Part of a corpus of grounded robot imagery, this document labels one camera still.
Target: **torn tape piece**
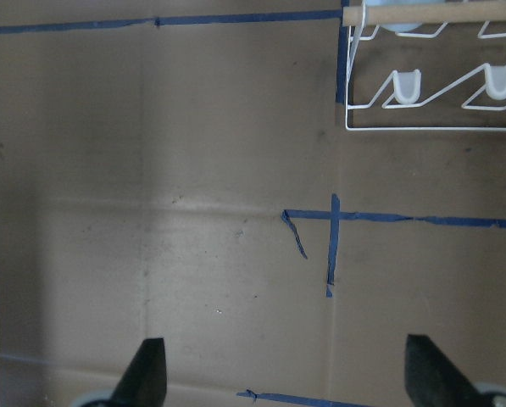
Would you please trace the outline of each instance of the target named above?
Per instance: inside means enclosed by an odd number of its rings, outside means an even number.
[[[294,237],[296,238],[297,249],[300,251],[302,256],[305,259],[307,259],[308,257],[307,254],[305,253],[305,249],[303,248],[300,235],[297,233],[296,225],[292,223],[292,221],[290,220],[290,216],[288,215],[288,212],[286,210],[283,210],[283,213],[281,214],[281,219],[288,225],[288,227],[290,227],[292,233],[294,233]]]
[[[299,396],[289,396],[287,394],[278,394],[278,393],[261,393],[256,394],[247,390],[243,393],[238,393],[239,397],[249,397],[254,400],[264,399],[270,401],[276,401],[280,403],[288,403],[288,404],[298,404],[298,405],[309,405],[311,407],[365,407],[360,404],[350,404],[343,403],[341,401],[330,401],[324,399],[310,399],[307,397],[299,397]]]

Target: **white plastic holder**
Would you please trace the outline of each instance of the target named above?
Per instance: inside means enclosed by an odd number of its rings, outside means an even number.
[[[393,99],[396,99],[402,105],[411,105],[416,103],[420,97],[421,79],[422,73],[420,70],[413,70],[411,72],[399,72],[397,70],[393,70],[382,83],[381,87],[379,87],[379,90],[369,103],[356,105],[348,104],[348,108],[369,109],[388,87],[390,82],[393,84],[393,92],[382,104],[382,107],[385,108]]]
[[[462,103],[462,108],[470,110],[491,110],[503,111],[506,110],[504,106],[477,106],[470,103],[475,100],[483,92],[494,100],[506,99],[506,65],[491,66],[486,64],[484,67],[485,83],[482,85],[469,99]]]

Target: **wooden rod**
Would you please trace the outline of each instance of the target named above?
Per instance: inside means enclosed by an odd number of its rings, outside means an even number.
[[[343,9],[343,25],[359,25],[362,7]],[[506,21],[506,0],[470,3],[400,4],[368,7],[366,25],[402,23],[478,23]]]

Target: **cardboard surface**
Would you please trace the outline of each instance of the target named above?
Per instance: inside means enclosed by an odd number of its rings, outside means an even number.
[[[100,15],[135,16],[122,5]],[[13,13],[0,2],[0,19]],[[250,405],[246,388],[410,405],[409,332],[506,386],[505,230],[343,222],[328,299],[329,222],[296,222],[305,260],[279,219],[328,210],[333,192],[347,211],[506,218],[506,135],[335,125],[337,29],[0,36],[2,407],[112,387],[158,335],[167,407]],[[398,60],[373,57],[372,82]]]

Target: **white wire rack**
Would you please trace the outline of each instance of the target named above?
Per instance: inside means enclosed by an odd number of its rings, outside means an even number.
[[[437,92],[433,92],[430,96],[421,98],[421,84],[422,72],[420,67],[411,71],[398,71],[393,70],[390,75],[381,83],[376,93],[368,103],[351,104],[349,97],[353,96],[349,90],[349,84],[352,81],[352,73],[354,69],[354,62],[356,54],[361,41],[373,41],[380,31],[381,25],[376,25],[373,32],[368,36],[363,36],[364,27],[368,21],[369,7],[362,3],[362,15],[359,23],[354,27],[354,30],[349,30],[348,35],[348,57],[347,57],[347,80],[345,84],[345,124],[346,128],[350,131],[374,131],[374,130],[463,130],[463,131],[506,131],[504,126],[458,126],[458,125],[443,125],[439,126],[413,126],[413,125],[395,125],[395,126],[369,126],[350,125],[351,116],[355,110],[370,109],[378,107],[378,99],[382,94],[389,91],[392,92],[386,97],[384,102],[380,104],[382,109],[428,109],[428,105],[436,101],[440,96],[447,92],[452,91],[455,87],[460,86],[472,77],[483,74],[483,84],[466,100],[459,104],[459,107],[464,110],[474,110],[483,112],[503,112],[506,111],[506,64],[498,65],[485,62],[475,67],[471,71],[460,76],[455,81],[443,86]],[[491,21],[485,21],[479,29],[477,38],[480,40],[490,40],[495,38],[506,38],[506,32],[486,33]],[[418,38],[418,39],[433,39],[438,37],[443,30],[448,26],[448,22],[441,23],[432,33],[422,32],[396,32],[397,37]],[[472,104],[480,95],[483,100],[487,102],[484,104]]]

